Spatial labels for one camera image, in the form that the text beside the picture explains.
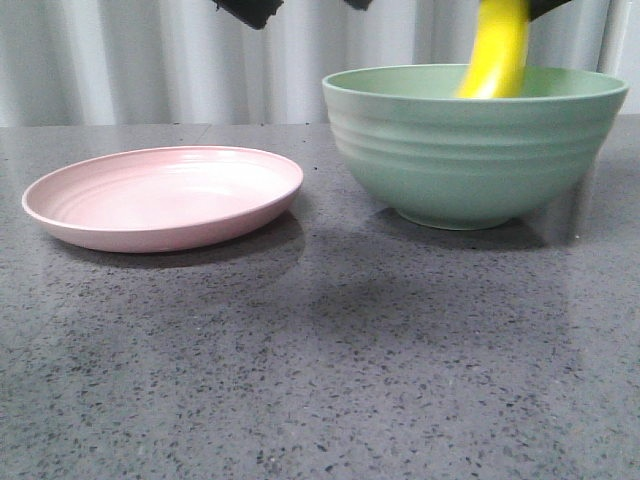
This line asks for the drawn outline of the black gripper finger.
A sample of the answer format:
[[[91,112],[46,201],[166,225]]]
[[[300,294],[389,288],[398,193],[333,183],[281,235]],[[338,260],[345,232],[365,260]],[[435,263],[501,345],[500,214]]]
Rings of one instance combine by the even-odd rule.
[[[528,0],[528,20],[532,22],[569,1],[570,0]]]

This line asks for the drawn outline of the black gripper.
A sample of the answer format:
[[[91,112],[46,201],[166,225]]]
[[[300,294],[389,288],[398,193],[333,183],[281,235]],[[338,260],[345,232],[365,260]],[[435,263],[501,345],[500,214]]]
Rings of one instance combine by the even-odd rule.
[[[344,0],[355,10],[367,10],[373,0]],[[217,9],[223,9],[254,30],[265,28],[268,20],[283,5],[283,0],[213,0]]]

